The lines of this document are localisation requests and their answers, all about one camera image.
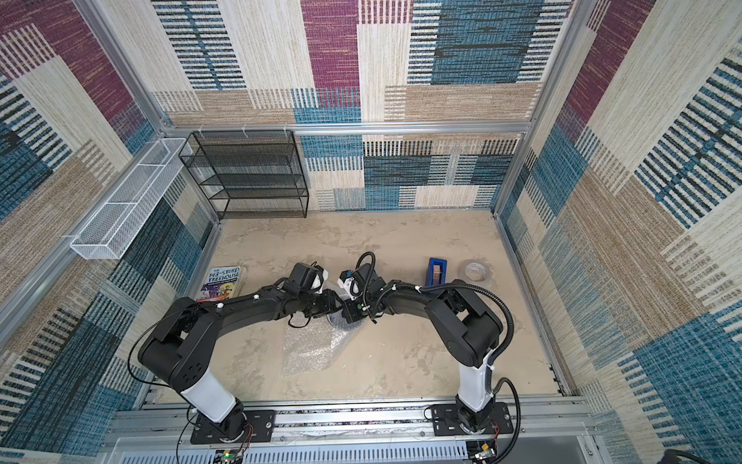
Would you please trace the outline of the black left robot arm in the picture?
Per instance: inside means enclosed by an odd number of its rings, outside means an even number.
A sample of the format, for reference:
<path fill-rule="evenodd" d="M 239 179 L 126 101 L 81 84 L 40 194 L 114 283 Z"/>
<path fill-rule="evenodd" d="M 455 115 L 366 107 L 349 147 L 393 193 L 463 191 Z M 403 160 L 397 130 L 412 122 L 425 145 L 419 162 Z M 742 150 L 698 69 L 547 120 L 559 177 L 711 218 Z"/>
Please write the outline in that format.
<path fill-rule="evenodd" d="M 220 337 L 297 312 L 311 319 L 344 309 L 345 302 L 330 289 L 291 293 L 275 285 L 222 302 L 182 298 L 158 321 L 137 359 L 211 423 L 231 423 L 237 416 L 238 400 L 210 371 Z"/>

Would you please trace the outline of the blue patterned ceramic bowl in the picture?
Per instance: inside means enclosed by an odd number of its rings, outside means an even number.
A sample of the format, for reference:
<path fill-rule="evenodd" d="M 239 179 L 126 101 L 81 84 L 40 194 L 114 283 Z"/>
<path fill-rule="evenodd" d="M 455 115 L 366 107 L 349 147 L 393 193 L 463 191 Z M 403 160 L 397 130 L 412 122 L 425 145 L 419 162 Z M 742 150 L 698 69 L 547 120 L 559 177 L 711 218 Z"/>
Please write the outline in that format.
<path fill-rule="evenodd" d="M 363 325 L 363 321 L 348 322 L 341 311 L 327 316 L 328 324 L 340 332 L 352 332 Z"/>

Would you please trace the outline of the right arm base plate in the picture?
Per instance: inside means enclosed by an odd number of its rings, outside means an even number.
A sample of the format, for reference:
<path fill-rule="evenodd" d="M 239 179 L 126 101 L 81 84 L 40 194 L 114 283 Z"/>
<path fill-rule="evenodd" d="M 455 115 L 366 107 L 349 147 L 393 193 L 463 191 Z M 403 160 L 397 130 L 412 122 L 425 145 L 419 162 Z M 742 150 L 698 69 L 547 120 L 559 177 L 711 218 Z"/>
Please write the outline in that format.
<path fill-rule="evenodd" d="M 463 403 L 434 404 L 425 408 L 425 419 L 433 425 L 436 436 L 512 434 L 514 416 L 504 402 L 490 401 L 474 412 Z"/>

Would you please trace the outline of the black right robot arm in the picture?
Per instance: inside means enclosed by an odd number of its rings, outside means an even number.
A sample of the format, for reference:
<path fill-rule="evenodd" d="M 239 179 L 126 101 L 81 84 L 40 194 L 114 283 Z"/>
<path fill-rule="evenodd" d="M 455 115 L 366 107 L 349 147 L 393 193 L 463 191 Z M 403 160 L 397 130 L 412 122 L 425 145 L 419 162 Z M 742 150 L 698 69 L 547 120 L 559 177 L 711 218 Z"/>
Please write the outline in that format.
<path fill-rule="evenodd" d="M 455 404 L 461 429 L 473 434 L 490 425 L 495 401 L 494 361 L 511 338 L 500 340 L 506 327 L 483 301 L 491 295 L 489 291 L 460 280 L 421 287 L 398 280 L 386 283 L 379 278 L 363 296 L 362 286 L 350 276 L 338 278 L 337 285 L 346 298 L 344 317 L 350 322 L 386 314 L 429 320 L 459 365 Z"/>

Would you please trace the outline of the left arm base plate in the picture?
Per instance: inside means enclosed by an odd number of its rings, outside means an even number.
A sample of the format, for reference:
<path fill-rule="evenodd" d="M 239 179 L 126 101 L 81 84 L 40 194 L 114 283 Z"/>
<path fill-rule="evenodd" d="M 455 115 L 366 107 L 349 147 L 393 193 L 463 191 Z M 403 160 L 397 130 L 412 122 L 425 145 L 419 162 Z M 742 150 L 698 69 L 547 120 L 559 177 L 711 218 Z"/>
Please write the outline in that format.
<path fill-rule="evenodd" d="M 199 413 L 189 442 L 192 445 L 241 445 L 268 443 L 274 431 L 274 410 L 233 411 L 221 423 Z"/>

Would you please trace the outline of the clear bubble wrap sheet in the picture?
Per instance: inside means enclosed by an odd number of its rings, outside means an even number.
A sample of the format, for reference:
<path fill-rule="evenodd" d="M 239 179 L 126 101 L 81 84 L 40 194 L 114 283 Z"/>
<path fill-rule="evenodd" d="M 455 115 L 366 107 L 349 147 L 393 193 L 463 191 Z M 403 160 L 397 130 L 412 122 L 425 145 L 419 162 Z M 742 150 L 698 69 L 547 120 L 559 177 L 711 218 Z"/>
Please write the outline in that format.
<path fill-rule="evenodd" d="M 284 376 L 329 368 L 362 327 L 348 323 L 338 312 L 313 319 L 301 328 L 289 328 L 283 344 Z"/>

